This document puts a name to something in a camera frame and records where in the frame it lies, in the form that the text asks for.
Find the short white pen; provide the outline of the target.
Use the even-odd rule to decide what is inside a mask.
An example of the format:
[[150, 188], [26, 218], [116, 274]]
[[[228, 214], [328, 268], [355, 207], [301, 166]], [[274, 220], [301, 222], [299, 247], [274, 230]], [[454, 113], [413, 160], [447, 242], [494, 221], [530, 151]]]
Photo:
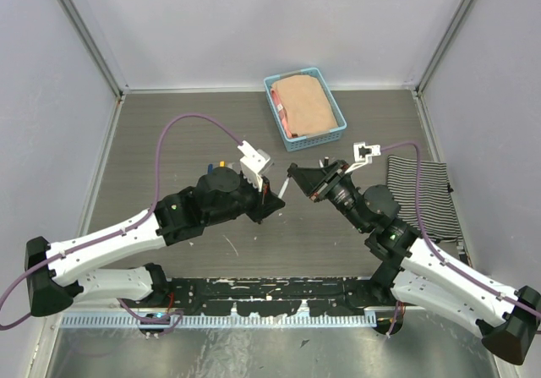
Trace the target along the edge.
[[278, 198], [279, 199], [283, 198], [283, 196], [284, 196], [284, 194], [285, 194], [285, 192], [287, 190], [287, 186], [289, 185], [290, 179], [291, 179], [290, 177], [286, 177], [286, 179], [285, 179], [285, 181], [284, 181], [284, 183], [283, 183], [283, 185], [280, 188], [280, 191], [278, 193]]

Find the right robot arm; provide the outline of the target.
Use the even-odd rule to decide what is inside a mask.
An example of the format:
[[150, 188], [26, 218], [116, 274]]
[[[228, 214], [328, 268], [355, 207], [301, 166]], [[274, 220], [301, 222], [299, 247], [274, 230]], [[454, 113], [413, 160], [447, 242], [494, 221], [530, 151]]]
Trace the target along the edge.
[[540, 294], [487, 277], [428, 243], [398, 216], [399, 204], [381, 184], [360, 190], [345, 161], [300, 167], [287, 174], [313, 202], [329, 201], [360, 233], [381, 264], [371, 277], [374, 300], [413, 304], [450, 320], [504, 361], [521, 365], [540, 326]]

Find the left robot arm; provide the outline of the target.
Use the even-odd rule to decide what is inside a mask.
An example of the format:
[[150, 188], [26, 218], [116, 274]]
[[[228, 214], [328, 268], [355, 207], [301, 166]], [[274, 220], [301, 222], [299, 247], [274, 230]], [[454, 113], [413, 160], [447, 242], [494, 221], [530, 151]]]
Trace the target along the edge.
[[43, 317], [73, 304], [128, 299], [153, 308], [164, 305], [170, 288], [162, 268], [146, 264], [113, 270], [109, 264], [202, 235], [207, 227], [246, 215], [260, 223], [285, 203], [269, 181], [254, 187], [242, 173], [218, 167], [195, 186], [159, 200], [153, 210], [83, 237], [50, 243], [33, 238], [25, 247], [30, 313]]

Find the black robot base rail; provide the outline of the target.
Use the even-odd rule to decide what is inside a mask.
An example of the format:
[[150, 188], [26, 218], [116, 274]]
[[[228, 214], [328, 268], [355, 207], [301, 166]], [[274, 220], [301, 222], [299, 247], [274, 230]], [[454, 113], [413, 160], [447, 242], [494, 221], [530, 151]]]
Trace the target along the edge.
[[303, 304], [309, 316], [363, 315], [368, 307], [391, 307], [396, 299], [362, 277], [173, 278], [155, 299], [130, 300], [132, 309], [165, 308], [185, 315], [248, 317], [295, 315]]

